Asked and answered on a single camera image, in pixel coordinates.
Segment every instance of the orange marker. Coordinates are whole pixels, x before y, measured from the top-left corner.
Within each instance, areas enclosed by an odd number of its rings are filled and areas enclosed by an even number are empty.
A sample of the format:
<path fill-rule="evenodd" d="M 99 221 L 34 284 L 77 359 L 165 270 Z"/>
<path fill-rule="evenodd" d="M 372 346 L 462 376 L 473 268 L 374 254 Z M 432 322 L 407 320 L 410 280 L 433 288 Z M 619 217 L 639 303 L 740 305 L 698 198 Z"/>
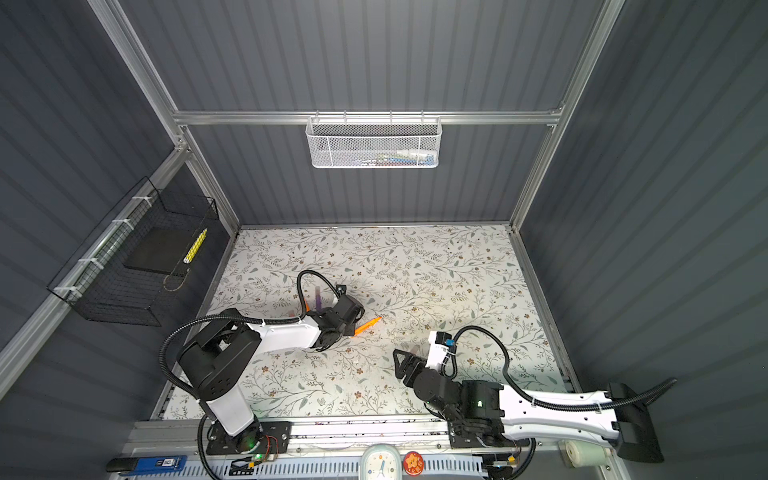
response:
<path fill-rule="evenodd" d="M 374 325 L 376 324 L 376 322 L 378 322 L 378 321 L 379 321 L 379 320 L 381 320 L 381 319 L 382 319 L 382 317 L 380 317 L 380 316 L 377 316 L 375 319 L 373 319 L 373 320 L 370 320 L 370 321 L 368 321 L 368 322 L 365 322 L 365 323 L 364 323 L 364 324 L 362 324 L 361 326 L 357 327 L 357 328 L 355 329 L 355 336 L 358 336 L 358 335 L 359 335 L 361 332 L 363 332 L 363 331 L 365 331 L 365 330 L 367 330 L 367 329 L 371 328 L 372 326 L 374 326 Z"/>

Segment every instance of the clock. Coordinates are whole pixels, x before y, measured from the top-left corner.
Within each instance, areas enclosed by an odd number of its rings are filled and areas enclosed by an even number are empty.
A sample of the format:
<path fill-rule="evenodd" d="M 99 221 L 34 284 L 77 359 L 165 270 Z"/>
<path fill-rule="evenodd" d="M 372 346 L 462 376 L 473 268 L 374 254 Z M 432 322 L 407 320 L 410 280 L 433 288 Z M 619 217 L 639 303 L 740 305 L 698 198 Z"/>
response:
<path fill-rule="evenodd" d="M 360 459 L 360 480 L 402 480 L 400 453 L 391 445 L 371 445 Z"/>

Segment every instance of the gray corrugated panel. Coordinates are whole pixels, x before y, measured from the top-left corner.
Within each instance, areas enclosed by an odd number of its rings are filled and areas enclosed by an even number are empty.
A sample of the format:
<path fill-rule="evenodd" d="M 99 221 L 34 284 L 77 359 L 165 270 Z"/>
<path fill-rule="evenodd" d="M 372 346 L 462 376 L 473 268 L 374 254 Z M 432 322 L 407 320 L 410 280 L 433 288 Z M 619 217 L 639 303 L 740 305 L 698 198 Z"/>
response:
<path fill-rule="evenodd" d="M 0 346 L 172 144 L 85 2 L 0 2 Z"/>
<path fill-rule="evenodd" d="M 680 379 L 634 478 L 762 476 L 766 15 L 630 2 L 523 226 L 585 388 Z"/>
<path fill-rule="evenodd" d="M 598 0 L 124 8 L 182 110 L 556 108 Z"/>
<path fill-rule="evenodd" d="M 187 168 L 167 189 L 201 194 Z M 0 403 L 3 478 L 104 478 L 133 422 L 151 414 L 164 384 L 160 344 L 197 314 L 227 241 L 221 225 L 208 231 L 173 323 L 96 323 L 75 313 L 64 319 Z M 36 460 L 41 450 L 46 462 Z"/>
<path fill-rule="evenodd" d="M 506 220 L 547 127 L 446 126 L 437 168 L 312 167 L 304 127 L 196 126 L 243 224 Z"/>

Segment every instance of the floral tablecloth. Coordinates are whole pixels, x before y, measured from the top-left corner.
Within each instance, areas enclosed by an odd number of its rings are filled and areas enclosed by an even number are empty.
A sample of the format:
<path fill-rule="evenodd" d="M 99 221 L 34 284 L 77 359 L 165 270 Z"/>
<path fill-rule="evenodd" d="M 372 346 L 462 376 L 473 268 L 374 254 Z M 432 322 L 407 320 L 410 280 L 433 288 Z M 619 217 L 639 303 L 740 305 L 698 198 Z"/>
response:
<path fill-rule="evenodd" d="M 259 417 L 426 412 L 395 378 L 392 350 L 425 356 L 429 330 L 455 333 L 464 325 L 483 326 L 502 340 L 523 388 L 565 391 L 503 226 L 244 230 L 210 312 L 293 315 L 296 274 L 307 268 L 347 285 L 366 308 L 359 325 L 383 318 L 325 352 L 254 357 L 240 388 Z M 302 284 L 314 309 L 322 283 L 305 276 Z M 321 297 L 328 306 L 333 295 L 323 289 Z M 462 335 L 457 360 L 458 380 L 504 382 L 498 347 L 481 333 Z M 194 400 L 174 389 L 164 418 L 201 416 Z"/>

